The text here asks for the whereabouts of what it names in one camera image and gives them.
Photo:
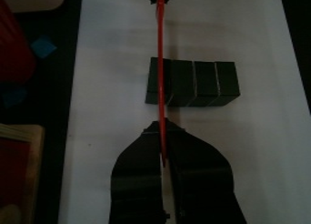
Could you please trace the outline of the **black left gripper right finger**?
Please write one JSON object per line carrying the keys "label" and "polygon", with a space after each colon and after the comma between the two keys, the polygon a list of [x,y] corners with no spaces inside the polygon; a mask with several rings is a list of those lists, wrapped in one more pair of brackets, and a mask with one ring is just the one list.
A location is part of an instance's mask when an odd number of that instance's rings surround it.
{"label": "black left gripper right finger", "polygon": [[176,224],[247,224],[220,151],[171,121],[167,144]]}

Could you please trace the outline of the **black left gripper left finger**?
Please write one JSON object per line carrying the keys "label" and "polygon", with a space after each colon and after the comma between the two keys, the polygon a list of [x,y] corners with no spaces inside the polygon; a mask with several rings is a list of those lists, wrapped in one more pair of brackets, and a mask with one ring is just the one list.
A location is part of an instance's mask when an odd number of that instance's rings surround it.
{"label": "black left gripper left finger", "polygon": [[108,224],[166,224],[159,153],[159,124],[155,121],[116,159]]}

